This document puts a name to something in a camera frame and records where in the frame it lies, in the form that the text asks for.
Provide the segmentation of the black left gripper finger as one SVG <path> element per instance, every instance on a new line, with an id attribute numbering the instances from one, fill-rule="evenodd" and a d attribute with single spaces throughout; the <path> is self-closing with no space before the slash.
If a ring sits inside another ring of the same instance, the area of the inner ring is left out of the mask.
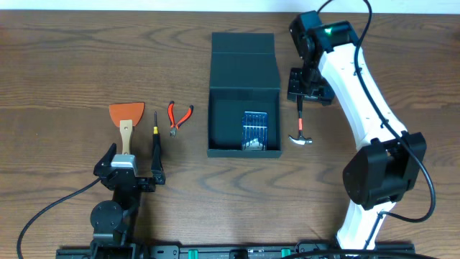
<path id="1" fill-rule="evenodd" d="M 153 147 L 152 164 L 150 170 L 155 183 L 158 185 L 165 185 L 166 177 L 161 162 L 161 147 L 158 144 L 155 144 Z"/>
<path id="2" fill-rule="evenodd" d="M 103 167 L 110 167 L 111 161 L 114 159 L 116 154 L 116 143 L 113 143 L 107 150 L 106 154 L 101 159 L 101 165 Z"/>

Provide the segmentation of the yellow black screwdriver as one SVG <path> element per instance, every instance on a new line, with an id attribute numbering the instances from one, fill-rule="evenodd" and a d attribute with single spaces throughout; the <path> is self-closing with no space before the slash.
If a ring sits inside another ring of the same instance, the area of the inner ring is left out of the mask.
<path id="1" fill-rule="evenodd" d="M 160 144 L 160 132 L 157 123 L 157 112 L 154 113 L 154 129 L 153 129 L 153 155 L 160 156 L 161 144 Z"/>

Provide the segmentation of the small black handled hammer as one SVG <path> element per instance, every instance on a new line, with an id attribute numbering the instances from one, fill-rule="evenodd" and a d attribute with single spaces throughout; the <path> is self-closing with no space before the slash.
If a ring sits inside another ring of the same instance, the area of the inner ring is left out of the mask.
<path id="1" fill-rule="evenodd" d="M 296 97 L 297 110 L 298 110 L 298 136 L 288 136 L 289 140 L 296 145 L 309 145 L 313 143 L 313 139 L 303 136 L 303 97 Z"/>

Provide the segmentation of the clear precision screwdriver case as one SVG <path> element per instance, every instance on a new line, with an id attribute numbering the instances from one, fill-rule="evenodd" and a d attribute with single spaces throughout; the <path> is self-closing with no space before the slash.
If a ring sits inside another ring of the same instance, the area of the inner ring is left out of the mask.
<path id="1" fill-rule="evenodd" d="M 268 115 L 266 112 L 245 112 L 242 117 L 243 151 L 265 151 L 268 138 Z"/>

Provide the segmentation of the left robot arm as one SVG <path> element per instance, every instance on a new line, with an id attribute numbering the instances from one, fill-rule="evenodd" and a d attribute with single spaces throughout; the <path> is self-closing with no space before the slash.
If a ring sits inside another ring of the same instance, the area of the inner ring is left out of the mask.
<path id="1" fill-rule="evenodd" d="M 149 248 L 134 239 L 134 227 L 143 193 L 154 192 L 157 185 L 166 182 L 161 163 L 161 147 L 153 147 L 151 177 L 139 177 L 136 165 L 117 165 L 118 162 L 136 162 L 133 155 L 116 152 L 112 144 L 97 162 L 93 174 L 113 196 L 97 204 L 90 216 L 93 241 L 90 244 L 90 259 L 131 258 L 150 256 Z"/>

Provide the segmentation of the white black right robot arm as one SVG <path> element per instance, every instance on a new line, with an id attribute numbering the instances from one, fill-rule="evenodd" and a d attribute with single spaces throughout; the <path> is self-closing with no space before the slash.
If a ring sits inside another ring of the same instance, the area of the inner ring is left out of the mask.
<path id="1" fill-rule="evenodd" d="M 342 173 L 350 202 L 337 245 L 373 250 L 385 218 L 426 172 L 425 138 L 409 133 L 392 113 L 365 63 L 362 39 L 348 21 L 324 24 L 310 11 L 299 14 L 289 30 L 303 66 L 290 71 L 288 99 L 324 106 L 337 99 L 356 145 Z"/>

